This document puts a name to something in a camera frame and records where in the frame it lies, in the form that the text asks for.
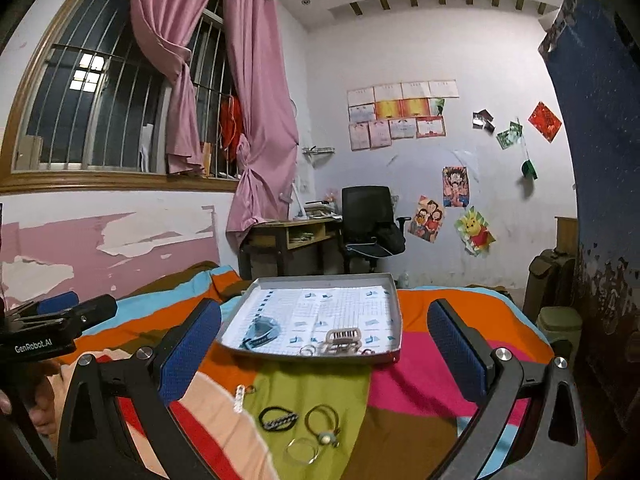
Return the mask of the left hand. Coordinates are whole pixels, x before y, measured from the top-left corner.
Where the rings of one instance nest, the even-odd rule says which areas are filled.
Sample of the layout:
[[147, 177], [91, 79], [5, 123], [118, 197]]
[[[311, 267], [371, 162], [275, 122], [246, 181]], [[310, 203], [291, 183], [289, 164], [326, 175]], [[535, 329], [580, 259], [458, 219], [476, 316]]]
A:
[[47, 360], [23, 366], [17, 375], [21, 399], [35, 430], [43, 437], [51, 437], [56, 431], [55, 394], [49, 378], [60, 369], [58, 362]]

